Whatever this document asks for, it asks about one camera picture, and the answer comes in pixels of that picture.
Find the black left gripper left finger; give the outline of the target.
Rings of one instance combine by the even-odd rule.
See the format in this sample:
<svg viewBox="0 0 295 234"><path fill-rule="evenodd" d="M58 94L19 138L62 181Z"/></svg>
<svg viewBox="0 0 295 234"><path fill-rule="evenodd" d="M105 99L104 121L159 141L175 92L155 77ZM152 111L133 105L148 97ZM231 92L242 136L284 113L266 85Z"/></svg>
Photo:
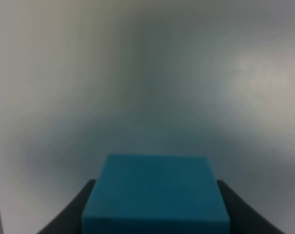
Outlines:
<svg viewBox="0 0 295 234"><path fill-rule="evenodd" d="M81 234L82 213L96 183L89 180L75 198L39 234Z"/></svg>

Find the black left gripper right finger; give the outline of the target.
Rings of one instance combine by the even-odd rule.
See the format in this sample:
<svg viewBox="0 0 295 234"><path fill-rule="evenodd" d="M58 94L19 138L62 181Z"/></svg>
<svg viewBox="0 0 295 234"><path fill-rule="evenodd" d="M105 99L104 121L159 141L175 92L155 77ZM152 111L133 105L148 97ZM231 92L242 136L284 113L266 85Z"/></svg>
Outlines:
<svg viewBox="0 0 295 234"><path fill-rule="evenodd" d="M224 181L217 181L230 217L231 234L283 234L283 232L248 205Z"/></svg>

